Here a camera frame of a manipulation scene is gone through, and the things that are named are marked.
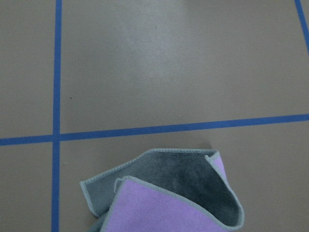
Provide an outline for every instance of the floor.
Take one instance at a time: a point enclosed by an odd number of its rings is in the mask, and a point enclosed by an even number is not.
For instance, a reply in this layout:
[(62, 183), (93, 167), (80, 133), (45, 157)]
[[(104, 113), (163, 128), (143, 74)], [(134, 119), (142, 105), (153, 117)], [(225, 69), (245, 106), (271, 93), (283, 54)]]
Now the floor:
[(0, 231), (85, 232), (79, 186), (220, 151), (241, 231), (309, 227), (309, 1), (0, 3)]

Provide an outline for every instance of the blue tape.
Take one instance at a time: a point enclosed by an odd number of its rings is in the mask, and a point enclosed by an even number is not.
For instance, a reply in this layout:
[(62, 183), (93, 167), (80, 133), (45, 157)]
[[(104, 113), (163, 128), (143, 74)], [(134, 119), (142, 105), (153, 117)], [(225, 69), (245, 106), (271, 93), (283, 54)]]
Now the blue tape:
[(47, 142), (51, 142), (52, 140), (53, 140), (52, 135), (5, 138), (5, 139), (0, 139), (0, 146), (18, 145), (18, 144), (47, 143)]
[(306, 42), (306, 45), (307, 45), (307, 51), (308, 51), (308, 54), (309, 54), (309, 32), (308, 32), (308, 26), (307, 26), (306, 18), (304, 16), (304, 12), (303, 12), (303, 7), (301, 6), (300, 0), (295, 0), (295, 5), (296, 5), (299, 21), (300, 21), (300, 24), (301, 24), (301, 28), (302, 28), (303, 33), (304, 33), (305, 42)]
[(53, 103), (52, 232), (59, 232), (61, 17), (62, 0), (56, 0)]
[(99, 130), (90, 132), (65, 133), (60, 135), (60, 140), (69, 141), (69, 140), (80, 140), (80, 139), (108, 138), (108, 137), (141, 135), (141, 134), (156, 134), (156, 133), (167, 133), (167, 132), (178, 132), (178, 131), (189, 131), (189, 130), (196, 131), (206, 129), (243, 127), (243, 126), (254, 126), (264, 124), (275, 124), (275, 123), (300, 122), (300, 121), (309, 121), (309, 114), (189, 123), (189, 124), (178, 124), (178, 125), (167, 125), (167, 126), (118, 129), (118, 130), (103, 130), (103, 131)]

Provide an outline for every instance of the cloth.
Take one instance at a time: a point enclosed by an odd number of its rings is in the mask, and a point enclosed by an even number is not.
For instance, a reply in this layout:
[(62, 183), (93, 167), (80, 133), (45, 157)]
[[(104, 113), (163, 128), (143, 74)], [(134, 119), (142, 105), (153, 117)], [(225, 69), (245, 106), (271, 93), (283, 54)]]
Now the cloth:
[(152, 149), (81, 187), (100, 217), (89, 232), (225, 232), (244, 222), (216, 150)]

